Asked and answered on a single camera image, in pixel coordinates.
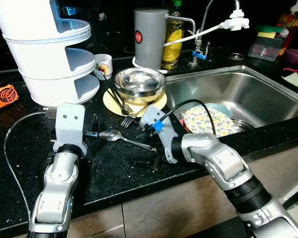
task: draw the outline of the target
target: red label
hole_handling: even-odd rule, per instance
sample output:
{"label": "red label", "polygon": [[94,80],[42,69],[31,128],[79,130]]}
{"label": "red label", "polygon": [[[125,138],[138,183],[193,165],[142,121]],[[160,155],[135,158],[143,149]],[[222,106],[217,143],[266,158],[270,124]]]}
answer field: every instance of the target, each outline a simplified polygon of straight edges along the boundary
{"label": "red label", "polygon": [[135,41],[137,42],[137,44],[140,44],[143,41],[143,36],[140,31],[135,32]]}

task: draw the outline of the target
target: blue clip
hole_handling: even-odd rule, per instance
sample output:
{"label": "blue clip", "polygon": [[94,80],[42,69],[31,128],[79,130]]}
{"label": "blue clip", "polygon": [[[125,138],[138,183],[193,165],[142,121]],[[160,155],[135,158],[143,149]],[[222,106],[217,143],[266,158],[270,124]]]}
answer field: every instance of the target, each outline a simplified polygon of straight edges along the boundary
{"label": "blue clip", "polygon": [[207,58],[207,56],[202,55],[201,53],[199,53],[199,52],[197,52],[197,51],[193,51],[193,52],[192,52],[192,55],[193,55],[193,56],[196,56],[196,57],[198,57],[198,58],[200,58],[200,59],[203,59],[203,60],[205,60],[205,59]]}
{"label": "blue clip", "polygon": [[152,124],[152,126],[156,131],[161,131],[164,127],[164,124],[160,120],[157,120],[154,124]]}

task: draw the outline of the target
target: patterned plate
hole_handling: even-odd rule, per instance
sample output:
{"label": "patterned plate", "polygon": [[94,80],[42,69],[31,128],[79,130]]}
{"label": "patterned plate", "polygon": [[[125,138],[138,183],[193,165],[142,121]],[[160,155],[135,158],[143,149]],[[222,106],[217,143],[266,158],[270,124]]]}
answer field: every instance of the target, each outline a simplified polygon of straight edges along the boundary
{"label": "patterned plate", "polygon": [[[224,113],[214,108],[208,108],[208,110],[212,116],[217,137],[238,132],[234,122]],[[187,110],[184,115],[184,122],[192,133],[213,133],[207,111],[205,111],[202,105],[197,105]]]}

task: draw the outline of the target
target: small cup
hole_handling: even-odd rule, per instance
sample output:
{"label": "small cup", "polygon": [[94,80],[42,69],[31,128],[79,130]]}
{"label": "small cup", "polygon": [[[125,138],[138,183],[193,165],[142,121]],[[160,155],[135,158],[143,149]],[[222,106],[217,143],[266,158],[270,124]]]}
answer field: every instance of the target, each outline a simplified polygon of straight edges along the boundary
{"label": "small cup", "polygon": [[98,71],[104,72],[106,79],[110,79],[113,73],[113,61],[110,55],[107,54],[97,54],[94,55],[96,60],[96,68],[94,69],[94,74]]}

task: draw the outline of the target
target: white stacked containers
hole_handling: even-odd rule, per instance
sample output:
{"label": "white stacked containers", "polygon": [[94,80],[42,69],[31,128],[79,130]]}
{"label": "white stacked containers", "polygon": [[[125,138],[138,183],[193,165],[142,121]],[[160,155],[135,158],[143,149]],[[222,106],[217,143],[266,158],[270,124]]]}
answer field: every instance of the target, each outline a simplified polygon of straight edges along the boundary
{"label": "white stacked containers", "polygon": [[60,18],[55,0],[0,0],[0,28],[35,102],[56,107],[96,94],[94,55],[66,47],[91,36],[87,22]]}

